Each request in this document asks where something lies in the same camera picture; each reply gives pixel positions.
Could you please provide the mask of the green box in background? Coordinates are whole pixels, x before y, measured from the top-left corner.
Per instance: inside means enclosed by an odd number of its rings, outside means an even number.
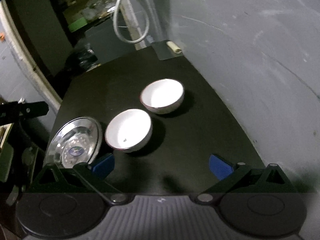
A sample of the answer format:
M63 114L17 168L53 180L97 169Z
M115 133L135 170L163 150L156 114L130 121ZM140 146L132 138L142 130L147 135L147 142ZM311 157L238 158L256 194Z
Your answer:
M75 32L78 29L84 27L87 25L87 21L84 17L79 18L78 20L74 21L73 23L71 23L68 28L71 32Z

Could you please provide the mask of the white enamel bowl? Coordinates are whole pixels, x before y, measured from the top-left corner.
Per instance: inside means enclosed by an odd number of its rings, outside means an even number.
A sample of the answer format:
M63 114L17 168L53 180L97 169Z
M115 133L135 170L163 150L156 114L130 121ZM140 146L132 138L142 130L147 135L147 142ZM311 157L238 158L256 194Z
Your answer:
M180 107L184 86L174 79L161 79L147 85L140 94L142 105L152 113L168 114Z
M115 150L135 152L149 142L152 129L152 120L146 111L128 109L110 121L105 132L105 141Z

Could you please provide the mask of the stainless steel plate with sticker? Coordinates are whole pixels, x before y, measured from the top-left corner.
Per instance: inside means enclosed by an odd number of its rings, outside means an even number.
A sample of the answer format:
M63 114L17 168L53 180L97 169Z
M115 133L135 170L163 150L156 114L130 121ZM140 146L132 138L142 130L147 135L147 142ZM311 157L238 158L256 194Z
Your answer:
M103 139L101 124L83 116L64 124L53 136L44 158L44 165L73 168L79 163L92 163Z

